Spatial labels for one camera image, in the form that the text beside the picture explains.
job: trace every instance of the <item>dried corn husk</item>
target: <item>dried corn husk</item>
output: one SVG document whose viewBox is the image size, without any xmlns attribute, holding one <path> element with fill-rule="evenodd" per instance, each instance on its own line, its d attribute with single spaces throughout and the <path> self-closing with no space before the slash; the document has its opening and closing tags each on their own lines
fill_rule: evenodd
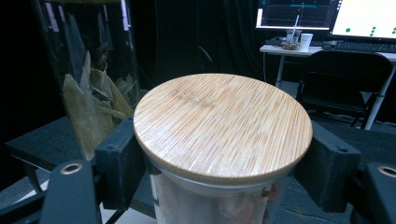
<svg viewBox="0 0 396 224">
<path fill-rule="evenodd" d="M 90 160 L 94 149 L 124 119 L 134 114 L 129 105 L 134 81 L 117 81 L 121 91 L 104 70 L 92 68 L 87 51 L 79 85 L 70 74 L 64 79 L 64 105 L 71 119 L 83 156 Z"/>
</svg>

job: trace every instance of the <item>desk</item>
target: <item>desk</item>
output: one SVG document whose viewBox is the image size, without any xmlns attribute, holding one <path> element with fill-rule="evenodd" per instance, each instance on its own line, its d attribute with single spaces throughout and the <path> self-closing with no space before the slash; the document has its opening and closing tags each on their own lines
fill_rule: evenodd
<svg viewBox="0 0 396 224">
<path fill-rule="evenodd" d="M 318 52 L 322 50 L 321 47 L 309 47 L 308 49 L 299 49 L 299 50 L 285 50 L 282 49 L 281 47 L 275 47 L 275 46 L 270 46 L 270 45 L 264 45 L 260 48 L 260 52 L 263 53 L 263 74 L 264 74 L 264 79 L 266 79 L 266 68 L 265 68 L 265 56 L 266 54 L 273 54 L 273 55 L 280 55 L 280 63 L 279 63 L 279 68 L 277 70 L 277 77 L 276 77 L 276 87 L 280 88 L 280 84 L 282 82 L 282 73 L 283 73 L 283 65 L 285 63 L 285 58 L 286 56 L 290 57 L 309 57 L 311 54 Z M 382 105 L 382 102 L 385 98 L 385 94 L 387 92 L 389 83 L 392 81 L 393 75 L 396 71 L 396 54 L 392 53 L 382 53 L 378 52 L 379 54 L 384 55 L 387 57 L 392 63 L 393 63 L 393 68 L 392 72 L 390 73 L 389 78 L 387 81 L 384 83 L 384 86 L 382 87 L 380 93 L 376 97 L 375 104 L 373 106 L 373 109 L 370 113 L 370 116 L 367 120 L 367 124 L 365 129 L 370 130 L 374 121 L 375 117 L 378 113 L 378 110 L 380 106 Z"/>
<path fill-rule="evenodd" d="M 396 158 L 396 151 L 393 150 L 395 146 L 394 135 L 366 132 L 364 130 L 349 128 L 346 125 L 332 124 L 320 120 L 313 121 L 330 132 L 324 134 L 323 137 L 329 138 L 330 134 L 335 134 L 357 150 L 360 150 L 362 152 L 361 167 L 364 167 L 369 161 L 394 163 L 394 158 Z M 56 143 L 63 145 L 62 147 L 59 146 L 61 152 L 54 149 L 54 147 L 58 146 Z M 31 133 L 27 133 L 8 142 L 7 145 L 9 147 L 15 147 L 10 150 L 14 156 L 15 153 L 19 151 L 19 158 L 28 162 L 39 162 L 31 159 L 35 158 L 38 160 L 42 156 L 50 157 L 52 154 L 54 154 L 55 158 L 62 158 L 62 161 L 74 160 L 80 157 L 77 141 L 73 135 L 73 129 L 68 118 L 57 119 L 44 127 L 38 128 Z M 56 163 L 58 162 L 60 161 L 53 160 L 49 163 L 41 162 L 41 164 L 47 164 L 47 167 L 51 169 L 57 165 Z M 134 196 L 133 203 L 131 204 L 131 208 L 149 217 L 155 217 L 152 208 L 153 203 L 151 200 L 149 175 L 145 174 L 141 181 Z M 313 203 L 312 199 L 299 182 L 295 178 L 290 178 L 287 190 L 279 206 L 279 213 L 278 216 L 276 216 L 275 223 L 306 224 L 318 223 L 318 220 L 324 220 L 323 222 L 330 224 L 349 223 L 350 210 L 351 209 L 348 209 L 346 213 L 337 214 L 322 212 Z"/>
</svg>

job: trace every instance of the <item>black curtain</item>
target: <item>black curtain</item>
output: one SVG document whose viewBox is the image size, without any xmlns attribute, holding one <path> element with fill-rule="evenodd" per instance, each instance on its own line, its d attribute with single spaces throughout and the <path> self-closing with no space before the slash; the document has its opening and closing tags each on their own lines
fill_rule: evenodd
<svg viewBox="0 0 396 224">
<path fill-rule="evenodd" d="M 263 80 L 257 0 L 221 0 L 220 72 Z"/>
<path fill-rule="evenodd" d="M 1 9 L 0 190 L 25 176 L 5 142 L 65 115 L 32 5 L 11 1 Z"/>
</svg>

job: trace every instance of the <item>wood grain surface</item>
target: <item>wood grain surface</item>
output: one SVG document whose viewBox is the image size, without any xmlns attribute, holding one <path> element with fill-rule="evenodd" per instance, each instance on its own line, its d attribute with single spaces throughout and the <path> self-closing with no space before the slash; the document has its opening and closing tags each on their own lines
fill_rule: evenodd
<svg viewBox="0 0 396 224">
<path fill-rule="evenodd" d="M 134 113 L 141 147 L 160 169 L 215 185 L 256 185 L 305 154 L 312 123 L 285 92 L 227 74 L 179 77 L 149 91 Z"/>
</svg>

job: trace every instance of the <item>monitor screen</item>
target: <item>monitor screen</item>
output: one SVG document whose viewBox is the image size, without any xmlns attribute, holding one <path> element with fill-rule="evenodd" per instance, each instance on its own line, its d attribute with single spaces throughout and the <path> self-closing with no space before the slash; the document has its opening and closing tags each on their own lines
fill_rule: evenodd
<svg viewBox="0 0 396 224">
<path fill-rule="evenodd" d="M 339 0 L 329 37 L 396 41 L 395 0 Z"/>
<path fill-rule="evenodd" d="M 256 28 L 329 30 L 338 0 L 259 0 Z"/>
</svg>

